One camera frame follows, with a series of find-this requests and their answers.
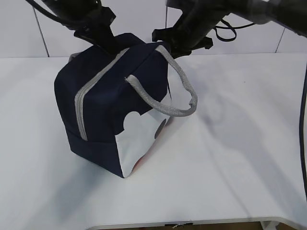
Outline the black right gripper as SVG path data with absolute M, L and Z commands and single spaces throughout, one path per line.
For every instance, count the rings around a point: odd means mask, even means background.
M 170 54 L 173 59 L 189 56 L 196 49 L 210 49 L 213 40 L 207 34 L 213 29 L 213 24 L 181 24 L 165 29 L 154 29 L 152 41 L 158 40 L 169 43 Z

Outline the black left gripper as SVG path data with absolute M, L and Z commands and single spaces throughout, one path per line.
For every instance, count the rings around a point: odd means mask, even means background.
M 88 13 L 84 24 L 74 32 L 74 36 L 92 44 L 109 54 L 118 54 L 124 50 L 111 31 L 111 24 L 116 18 L 109 7 L 98 7 Z

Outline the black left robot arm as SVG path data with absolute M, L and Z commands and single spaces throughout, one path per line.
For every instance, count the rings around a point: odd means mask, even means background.
M 34 0 L 26 0 L 34 9 L 49 19 L 74 31 L 74 36 L 110 54 L 117 54 L 123 46 L 111 30 L 116 16 L 100 0 L 44 0 L 51 10 L 45 10 Z

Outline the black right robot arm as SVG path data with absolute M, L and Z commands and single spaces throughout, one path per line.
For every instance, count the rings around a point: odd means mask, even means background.
M 170 45 L 173 58 L 189 56 L 193 50 L 213 46 L 207 37 L 211 30 L 223 29 L 234 34 L 237 28 L 224 20 L 233 13 L 250 21 L 250 25 L 273 21 L 300 36 L 307 35 L 307 2 L 305 0 L 168 0 L 166 5 L 181 10 L 175 25 L 155 29 L 152 41 Z

